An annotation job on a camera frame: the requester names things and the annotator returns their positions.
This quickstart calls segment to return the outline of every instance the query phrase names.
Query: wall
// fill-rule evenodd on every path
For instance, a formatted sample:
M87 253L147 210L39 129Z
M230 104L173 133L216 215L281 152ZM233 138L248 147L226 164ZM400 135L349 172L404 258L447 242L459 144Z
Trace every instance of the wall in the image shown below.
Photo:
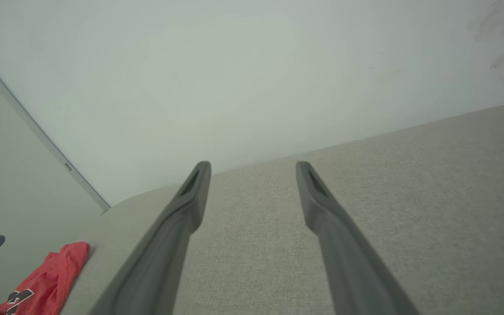
M214 175L176 314L334 314L298 160L422 314L504 314L504 106ZM120 202L78 238L94 251L62 315L89 311L177 189Z
M0 93L0 303L100 212Z
M504 105L504 0L0 0L0 77L114 205Z

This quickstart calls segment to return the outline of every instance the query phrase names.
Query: folded red garment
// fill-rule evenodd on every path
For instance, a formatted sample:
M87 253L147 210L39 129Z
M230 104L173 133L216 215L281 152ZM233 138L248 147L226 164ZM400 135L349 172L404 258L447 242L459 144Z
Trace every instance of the folded red garment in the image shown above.
M58 315L91 246L84 241L49 253L33 273L0 304L0 315Z

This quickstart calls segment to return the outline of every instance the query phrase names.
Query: printed graphic on red cloth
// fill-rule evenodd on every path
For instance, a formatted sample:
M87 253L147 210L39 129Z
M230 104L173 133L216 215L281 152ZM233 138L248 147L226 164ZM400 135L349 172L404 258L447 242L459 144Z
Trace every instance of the printed graphic on red cloth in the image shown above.
M91 246L84 241L49 253L33 273L0 304L0 315L58 315Z

